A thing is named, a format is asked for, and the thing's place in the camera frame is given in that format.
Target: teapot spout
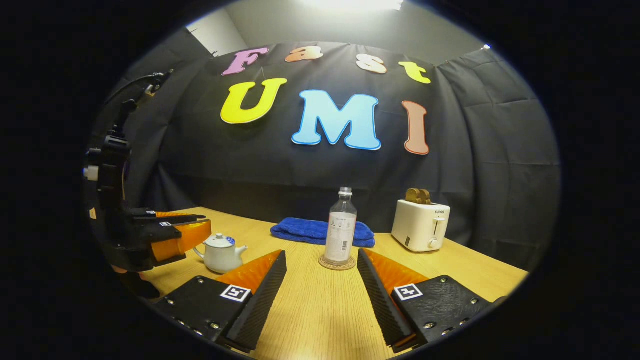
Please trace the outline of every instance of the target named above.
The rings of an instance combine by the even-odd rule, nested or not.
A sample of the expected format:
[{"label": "teapot spout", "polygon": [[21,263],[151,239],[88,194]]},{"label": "teapot spout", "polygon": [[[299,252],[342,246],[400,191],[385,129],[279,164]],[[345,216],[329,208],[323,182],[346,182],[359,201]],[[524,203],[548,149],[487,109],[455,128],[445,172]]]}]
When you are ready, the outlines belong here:
[{"label": "teapot spout", "polygon": [[240,256],[248,247],[245,245],[243,247],[236,247],[236,255]]}]

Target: orange letter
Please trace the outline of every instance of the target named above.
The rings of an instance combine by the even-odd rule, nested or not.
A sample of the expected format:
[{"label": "orange letter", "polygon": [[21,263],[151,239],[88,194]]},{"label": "orange letter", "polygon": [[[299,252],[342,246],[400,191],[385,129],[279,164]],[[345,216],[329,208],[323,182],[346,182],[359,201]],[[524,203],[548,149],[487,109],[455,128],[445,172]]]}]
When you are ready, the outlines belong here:
[{"label": "orange letter", "polygon": [[284,61],[286,61],[287,63],[292,63],[294,61],[300,60],[320,59],[324,55],[320,51],[321,49],[319,46],[299,47],[291,51],[291,55],[284,58]]},{"label": "orange letter", "polygon": [[403,101],[407,115],[409,115],[409,139],[404,143],[404,148],[413,154],[429,154],[429,146],[424,139],[424,116],[427,110],[413,101]]},{"label": "orange letter", "polygon": [[387,68],[382,65],[385,62],[378,57],[367,54],[358,54],[356,59],[358,59],[358,61],[356,61],[356,65],[358,65],[362,70],[377,72],[378,74],[385,74],[387,72]]}]

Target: white toaster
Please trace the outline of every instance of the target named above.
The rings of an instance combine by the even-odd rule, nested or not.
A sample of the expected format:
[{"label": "white toaster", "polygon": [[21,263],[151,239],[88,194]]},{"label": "white toaster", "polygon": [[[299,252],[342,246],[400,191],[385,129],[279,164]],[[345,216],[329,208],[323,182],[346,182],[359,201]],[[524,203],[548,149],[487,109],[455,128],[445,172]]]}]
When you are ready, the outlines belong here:
[{"label": "white toaster", "polygon": [[398,200],[391,235],[411,251],[438,250],[444,241],[450,212],[446,205]]}]

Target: plastic bottle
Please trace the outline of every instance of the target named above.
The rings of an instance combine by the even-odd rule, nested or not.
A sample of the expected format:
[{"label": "plastic bottle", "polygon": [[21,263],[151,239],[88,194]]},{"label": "plastic bottle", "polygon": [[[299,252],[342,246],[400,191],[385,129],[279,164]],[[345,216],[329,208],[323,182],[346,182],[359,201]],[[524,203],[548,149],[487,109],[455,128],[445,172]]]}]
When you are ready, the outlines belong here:
[{"label": "plastic bottle", "polygon": [[358,211],[351,203],[351,188],[340,188],[338,195],[338,202],[329,210],[324,260],[339,266],[349,262]]}]

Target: orange gripper pad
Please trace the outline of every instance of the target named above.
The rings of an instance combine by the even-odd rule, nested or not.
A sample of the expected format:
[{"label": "orange gripper pad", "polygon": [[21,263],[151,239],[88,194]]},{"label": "orange gripper pad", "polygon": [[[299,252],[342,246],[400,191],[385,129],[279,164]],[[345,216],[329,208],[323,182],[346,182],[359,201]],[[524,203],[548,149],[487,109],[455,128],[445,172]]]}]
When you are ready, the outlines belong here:
[{"label": "orange gripper pad", "polygon": [[151,249],[157,261],[171,259],[182,255],[203,243],[211,236],[211,220],[202,220],[184,225],[174,225],[182,233],[180,238],[151,243]]},{"label": "orange gripper pad", "polygon": [[255,294],[281,251],[282,250],[276,250],[261,258],[250,261],[239,268],[217,277],[215,280],[224,282],[225,284],[251,289],[252,293]]},{"label": "orange gripper pad", "polygon": [[408,267],[396,263],[395,261],[377,254],[369,249],[362,249],[371,260],[373,267],[378,273],[378,277],[385,287],[385,290],[391,296],[394,288],[409,284],[417,284],[422,281],[429,280],[428,277],[415,272]]},{"label": "orange gripper pad", "polygon": [[184,215],[191,215],[191,214],[187,214],[187,213],[165,213],[162,211],[156,211],[156,217],[157,218],[164,218],[164,217],[181,217]]}]

